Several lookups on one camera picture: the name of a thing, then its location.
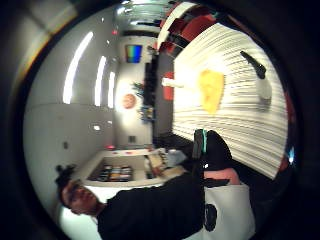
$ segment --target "table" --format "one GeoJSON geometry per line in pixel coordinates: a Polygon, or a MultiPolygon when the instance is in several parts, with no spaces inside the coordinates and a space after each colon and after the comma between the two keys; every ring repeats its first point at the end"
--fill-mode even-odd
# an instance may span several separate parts
{"type": "Polygon", "coordinates": [[[278,172],[288,135],[286,102],[279,76],[268,56],[247,35],[215,24],[195,38],[174,60],[173,133],[193,140],[195,129],[214,129],[226,141],[235,160],[273,179],[278,172]],[[259,81],[240,55],[246,51],[266,69],[272,98],[257,95],[259,81]],[[224,74],[225,85],[215,115],[203,110],[196,79],[205,70],[224,74]]]}

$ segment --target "wall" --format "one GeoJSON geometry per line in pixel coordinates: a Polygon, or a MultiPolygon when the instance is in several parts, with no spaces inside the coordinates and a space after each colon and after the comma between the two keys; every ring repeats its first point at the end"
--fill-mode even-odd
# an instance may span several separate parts
{"type": "Polygon", "coordinates": [[[24,151],[31,182],[46,211],[56,207],[54,170],[58,164],[81,166],[105,145],[114,143],[113,109],[107,107],[108,80],[117,72],[118,36],[112,35],[113,9],[102,10],[73,27],[46,56],[36,74],[24,116],[24,151]],[[63,89],[76,49],[88,32],[92,40],[80,58],[71,104],[63,89]],[[94,105],[95,81],[101,56],[107,57],[102,79],[101,107],[94,105]],[[100,126],[100,131],[93,129],[100,126]],[[63,142],[68,143],[65,149],[63,142]]]}
{"type": "Polygon", "coordinates": [[[131,145],[142,145],[152,143],[152,126],[150,123],[144,124],[137,112],[141,105],[142,99],[136,97],[137,103],[132,109],[124,109],[122,106],[122,97],[127,93],[133,93],[131,84],[133,82],[143,83],[145,63],[150,62],[151,56],[146,50],[146,46],[152,45],[155,38],[151,37],[122,37],[119,41],[120,68],[117,78],[116,95],[115,95],[115,124],[116,124],[116,144],[117,146],[130,145],[128,136],[136,136],[136,143],[131,145]],[[141,62],[132,64],[125,62],[125,45],[141,44],[143,52],[141,62]]]}

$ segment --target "fluorescent light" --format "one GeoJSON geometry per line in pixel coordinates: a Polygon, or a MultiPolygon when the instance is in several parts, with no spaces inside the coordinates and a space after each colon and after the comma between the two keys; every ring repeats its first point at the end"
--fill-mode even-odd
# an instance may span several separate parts
{"type": "Polygon", "coordinates": [[[118,10],[117,10],[117,14],[118,14],[118,15],[120,15],[121,13],[123,13],[123,12],[124,12],[124,10],[125,10],[125,8],[124,8],[124,7],[120,7],[120,8],[118,8],[118,10]]]}
{"type": "Polygon", "coordinates": [[[102,76],[103,76],[103,70],[104,70],[106,61],[107,61],[106,57],[102,56],[100,58],[98,72],[97,72],[96,86],[94,88],[94,105],[96,105],[97,107],[101,105],[102,76]]]}
{"type": "Polygon", "coordinates": [[[93,129],[96,130],[96,131],[100,131],[100,126],[99,125],[94,125],[93,129]]]}
{"type": "Polygon", "coordinates": [[[113,88],[114,88],[115,73],[110,72],[109,89],[108,89],[108,107],[113,108],[113,88]]]}
{"type": "Polygon", "coordinates": [[[137,25],[139,23],[139,21],[131,21],[130,24],[131,25],[137,25]]]}
{"type": "Polygon", "coordinates": [[[64,82],[64,88],[63,88],[63,102],[66,104],[70,104],[71,98],[72,98],[72,86],[73,86],[73,80],[74,76],[76,75],[77,67],[79,60],[87,48],[88,44],[90,43],[91,39],[93,37],[93,32],[89,32],[84,39],[79,44],[72,60],[68,68],[66,80],[64,82]]]}

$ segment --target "person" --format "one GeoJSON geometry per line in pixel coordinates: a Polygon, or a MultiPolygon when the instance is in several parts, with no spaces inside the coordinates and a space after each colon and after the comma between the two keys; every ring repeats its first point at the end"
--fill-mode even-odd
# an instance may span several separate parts
{"type": "Polygon", "coordinates": [[[187,238],[208,225],[204,186],[239,184],[236,172],[230,167],[230,150],[220,135],[215,131],[206,133],[205,151],[204,141],[199,143],[198,135],[196,131],[194,170],[170,179],[162,186],[121,190],[102,203],[79,180],[71,179],[74,167],[63,170],[60,166],[56,179],[59,199],[74,214],[95,217],[102,239],[187,238]]]}

